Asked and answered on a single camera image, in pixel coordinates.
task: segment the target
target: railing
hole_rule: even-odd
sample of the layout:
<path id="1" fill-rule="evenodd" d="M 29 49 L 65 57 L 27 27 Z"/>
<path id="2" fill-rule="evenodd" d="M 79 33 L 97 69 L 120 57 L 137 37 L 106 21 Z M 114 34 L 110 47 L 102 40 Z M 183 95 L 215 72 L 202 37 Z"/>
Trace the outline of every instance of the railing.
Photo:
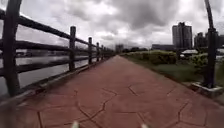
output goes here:
<path id="1" fill-rule="evenodd" d="M 88 65 L 93 64 L 92 59 L 96 58 L 97 61 L 104 58 L 111 57 L 113 51 L 105 48 L 103 45 L 100 47 L 92 44 L 92 38 L 89 37 L 88 42 L 76 37 L 76 27 L 70 28 L 70 35 L 54 29 L 50 26 L 38 23 L 31 19 L 19 15 L 20 4 L 22 0 L 9 0 L 6 11 L 0 10 L 0 20 L 4 21 L 3 36 L 0 40 L 0 50 L 2 50 L 3 68 L 0 69 L 0 77 L 3 76 L 6 80 L 8 93 L 10 96 L 17 95 L 20 92 L 20 82 L 18 74 L 23 72 L 29 72 L 42 68 L 69 64 L 69 71 L 75 71 L 77 68 L 74 62 L 88 60 Z M 17 41 L 15 40 L 18 24 L 37 29 L 46 33 L 57 35 L 61 38 L 69 40 L 69 47 L 38 44 L 29 41 Z M 75 45 L 77 43 L 85 44 L 88 49 L 77 49 Z M 34 63 L 26 65 L 16 65 L 16 50 L 17 49 L 36 49 L 36 50 L 48 50 L 48 51 L 63 51 L 67 52 L 69 59 L 51 61 L 47 64 Z M 76 58 L 76 53 L 86 53 L 87 57 Z"/>

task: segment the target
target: red brick path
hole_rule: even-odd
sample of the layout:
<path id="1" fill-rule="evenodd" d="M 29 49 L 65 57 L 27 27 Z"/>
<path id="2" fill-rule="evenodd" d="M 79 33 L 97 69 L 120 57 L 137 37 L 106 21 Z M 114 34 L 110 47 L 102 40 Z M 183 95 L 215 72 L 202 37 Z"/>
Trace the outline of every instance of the red brick path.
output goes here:
<path id="1" fill-rule="evenodd" d="M 224 128 L 222 106 L 119 56 L 10 113 L 12 128 Z"/>

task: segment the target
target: street lamp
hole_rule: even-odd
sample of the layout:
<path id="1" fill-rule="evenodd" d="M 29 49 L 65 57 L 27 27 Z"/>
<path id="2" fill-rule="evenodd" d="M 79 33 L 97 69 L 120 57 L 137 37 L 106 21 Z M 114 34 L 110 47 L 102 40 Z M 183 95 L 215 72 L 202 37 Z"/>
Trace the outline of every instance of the street lamp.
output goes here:
<path id="1" fill-rule="evenodd" d="M 208 21 L 209 21 L 209 29 L 208 29 L 208 65 L 205 69 L 204 73 L 204 81 L 202 85 L 207 88 L 214 88 L 214 76 L 215 76 L 215 62 L 216 62 L 216 45 L 217 45 L 217 37 L 218 33 L 213 25 L 212 19 L 212 11 L 209 0 L 204 0 L 207 13 L 208 13 Z"/>

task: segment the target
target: cloud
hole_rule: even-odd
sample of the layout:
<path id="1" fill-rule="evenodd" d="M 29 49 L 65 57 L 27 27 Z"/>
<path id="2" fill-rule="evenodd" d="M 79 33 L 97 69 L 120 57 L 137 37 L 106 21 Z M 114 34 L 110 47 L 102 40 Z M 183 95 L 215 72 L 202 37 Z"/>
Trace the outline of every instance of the cloud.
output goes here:
<path id="1" fill-rule="evenodd" d="M 175 15 L 178 0 L 112 0 L 119 10 L 115 17 L 129 23 L 132 29 L 141 29 L 149 24 L 166 25 Z"/>
<path id="2" fill-rule="evenodd" d="M 2 1 L 1 6 L 5 6 L 7 0 Z M 210 2 L 214 24 L 222 34 L 224 2 Z M 94 43 L 107 46 L 171 44 L 171 28 L 178 22 L 191 25 L 194 34 L 208 29 L 204 0 L 23 0 L 21 12 L 66 33 L 70 26 L 76 26 L 78 37 L 87 40 L 91 36 Z M 68 43 L 21 26 L 17 38 L 48 44 Z"/>

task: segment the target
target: river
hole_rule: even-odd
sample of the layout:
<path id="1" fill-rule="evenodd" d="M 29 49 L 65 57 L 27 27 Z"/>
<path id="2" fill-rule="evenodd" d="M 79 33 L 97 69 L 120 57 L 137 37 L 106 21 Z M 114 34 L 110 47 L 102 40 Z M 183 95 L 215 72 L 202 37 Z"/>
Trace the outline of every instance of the river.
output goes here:
<path id="1" fill-rule="evenodd" d="M 62 56 L 62 57 L 34 57 L 34 58 L 17 58 L 16 63 L 17 65 L 23 65 L 23 64 L 31 64 L 31 63 L 47 63 L 52 60 L 60 60 L 60 59 L 66 59 L 68 57 Z M 76 67 L 84 66 L 88 63 L 87 60 L 76 62 Z M 2 60 L 0 59 L 0 68 L 2 68 Z M 27 85 L 30 85 L 34 82 L 40 81 L 42 79 L 61 74 L 63 72 L 68 71 L 68 64 L 66 65 L 60 65 L 50 68 L 44 68 L 40 70 L 34 70 L 30 72 L 20 73 L 19 74 L 19 81 L 20 86 L 25 87 Z M 5 80 L 3 77 L 0 77 L 0 96 L 7 94 L 7 87 L 5 84 Z"/>

